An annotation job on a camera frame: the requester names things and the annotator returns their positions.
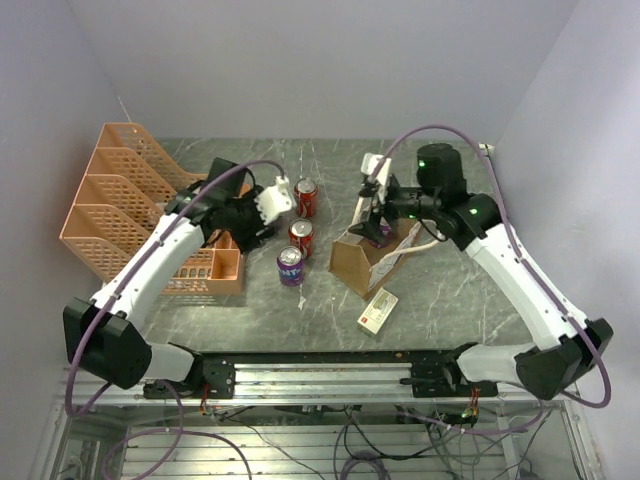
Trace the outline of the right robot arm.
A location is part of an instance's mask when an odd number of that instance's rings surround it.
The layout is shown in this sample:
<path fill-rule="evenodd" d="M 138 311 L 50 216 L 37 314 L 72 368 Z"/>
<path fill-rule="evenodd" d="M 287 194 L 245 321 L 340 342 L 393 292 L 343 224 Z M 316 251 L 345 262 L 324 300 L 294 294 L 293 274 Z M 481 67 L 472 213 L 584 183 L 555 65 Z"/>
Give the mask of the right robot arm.
<path fill-rule="evenodd" d="M 366 154 L 361 173 L 349 233 L 380 243 L 383 223 L 433 222 L 490 276 L 531 336 L 521 345 L 469 343 L 450 352 L 440 373 L 448 393 L 463 395 L 477 382 L 504 382 L 551 400 L 596 367 L 613 337 L 610 324 L 590 319 L 551 284 L 491 196 L 468 192 L 461 156 L 453 146 L 436 143 L 418 149 L 415 187 L 401 186 L 380 155 Z"/>

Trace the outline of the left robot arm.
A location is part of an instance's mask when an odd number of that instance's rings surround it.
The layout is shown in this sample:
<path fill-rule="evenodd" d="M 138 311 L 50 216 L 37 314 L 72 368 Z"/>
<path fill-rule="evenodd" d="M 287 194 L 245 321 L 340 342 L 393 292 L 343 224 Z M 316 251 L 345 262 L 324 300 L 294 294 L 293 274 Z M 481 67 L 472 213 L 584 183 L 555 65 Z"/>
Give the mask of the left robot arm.
<path fill-rule="evenodd" d="M 179 190 L 123 269 L 90 299 L 75 298 L 63 310 L 69 383 L 79 370 L 107 385 L 130 389 L 142 380 L 167 380 L 182 397 L 203 387 L 200 353 L 147 341 L 142 325 L 156 299 L 189 258 L 217 232 L 229 233 L 241 253 L 260 247 L 277 231 L 293 199 L 280 171 L 272 185 L 241 190 L 252 162 L 215 159 L 208 176 Z"/>

